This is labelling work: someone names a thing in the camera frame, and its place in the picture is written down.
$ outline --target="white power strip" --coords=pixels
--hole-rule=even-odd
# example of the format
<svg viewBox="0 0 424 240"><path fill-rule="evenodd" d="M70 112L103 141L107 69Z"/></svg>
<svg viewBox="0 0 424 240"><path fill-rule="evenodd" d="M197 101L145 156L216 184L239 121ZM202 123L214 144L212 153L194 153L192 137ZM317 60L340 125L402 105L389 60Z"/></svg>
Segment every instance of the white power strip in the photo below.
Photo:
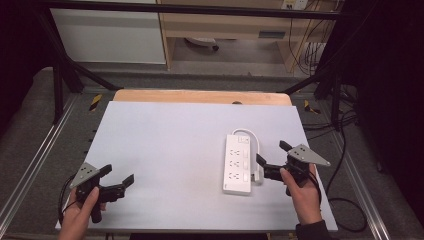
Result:
<svg viewBox="0 0 424 240"><path fill-rule="evenodd" d="M224 165L224 193L248 195L250 180L250 137L227 135Z"/></svg>

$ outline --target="hand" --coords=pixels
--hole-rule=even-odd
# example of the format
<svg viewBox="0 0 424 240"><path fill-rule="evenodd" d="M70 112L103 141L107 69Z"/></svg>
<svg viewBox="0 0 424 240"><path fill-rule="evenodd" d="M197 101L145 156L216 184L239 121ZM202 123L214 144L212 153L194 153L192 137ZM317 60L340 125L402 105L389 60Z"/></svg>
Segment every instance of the hand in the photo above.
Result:
<svg viewBox="0 0 424 240"><path fill-rule="evenodd" d="M82 205L79 202L72 204L66 209L65 216L62 223L62 229L59 233L59 240L79 240L84 239L85 232L88 227L91 210L99 198L99 188L95 187L88 195L87 199ZM69 203L77 200L76 188L72 189ZM100 204L101 210L105 210L105 204Z"/></svg>
<svg viewBox="0 0 424 240"><path fill-rule="evenodd" d="M309 170L315 175L313 164L309 164ZM300 188L287 170L281 168L280 173L284 184L289 188L300 224L306 225L322 221L318 191L312 181L308 179Z"/></svg>

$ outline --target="sleeve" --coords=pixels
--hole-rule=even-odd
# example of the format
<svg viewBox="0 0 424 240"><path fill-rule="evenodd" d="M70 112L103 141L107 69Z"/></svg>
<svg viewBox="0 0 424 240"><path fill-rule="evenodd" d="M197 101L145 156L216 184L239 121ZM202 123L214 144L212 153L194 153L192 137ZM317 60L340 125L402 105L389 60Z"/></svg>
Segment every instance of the sleeve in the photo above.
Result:
<svg viewBox="0 0 424 240"><path fill-rule="evenodd" d="M299 240L332 240L330 233L328 233L327 225L325 225L325 221L322 220L317 223L308 224L308 225L296 225L296 235Z"/></svg>

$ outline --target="table surface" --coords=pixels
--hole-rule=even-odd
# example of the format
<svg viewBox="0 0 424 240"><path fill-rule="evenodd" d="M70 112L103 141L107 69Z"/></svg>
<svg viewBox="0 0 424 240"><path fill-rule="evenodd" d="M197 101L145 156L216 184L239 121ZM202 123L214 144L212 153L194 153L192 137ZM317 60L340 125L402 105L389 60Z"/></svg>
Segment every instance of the table surface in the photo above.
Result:
<svg viewBox="0 0 424 240"><path fill-rule="evenodd" d="M135 183L127 189L125 198L108 204L102 222L90 223L90 229L113 232L294 229L298 220L281 182L265 179L262 185L252 186L249 196L222 191L225 138L234 129L253 131L260 140L261 155L271 164L282 165L285 161L286 154L278 147L280 140L307 145L297 110L288 106L290 101L283 105L149 102L147 94L141 97L147 102L121 101L125 93L134 95L135 91L118 91L109 103L86 158L98 168L112 164L113 171L101 179L103 186L117 184L133 173ZM155 90L147 91L155 95ZM178 93L186 97L195 92L158 91L157 94ZM208 94L219 93L231 95L231 92L201 95L208 100ZM263 98L268 94L252 93L259 95ZM251 154L255 153L256 146L252 144ZM337 230L325 195L321 207L328 229Z"/></svg>

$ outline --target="white cable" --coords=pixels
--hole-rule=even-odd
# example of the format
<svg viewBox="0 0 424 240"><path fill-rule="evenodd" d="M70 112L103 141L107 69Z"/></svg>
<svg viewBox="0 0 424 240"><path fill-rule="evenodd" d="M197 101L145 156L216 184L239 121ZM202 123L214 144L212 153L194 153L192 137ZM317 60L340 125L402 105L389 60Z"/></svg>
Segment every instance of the white cable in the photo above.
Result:
<svg viewBox="0 0 424 240"><path fill-rule="evenodd" d="M232 135L235 135L236 132L246 132L246 133L250 133L253 137L255 137L256 139L256 143L257 143L257 153L260 154L260 144L259 144L259 138L256 136L255 133L253 133L252 131L250 131L249 129L245 129L245 128L237 128L236 130L234 130L232 132ZM256 171L254 172L254 178L256 183L262 183L263 182L263 170L261 165L257 164L257 168Z"/></svg>

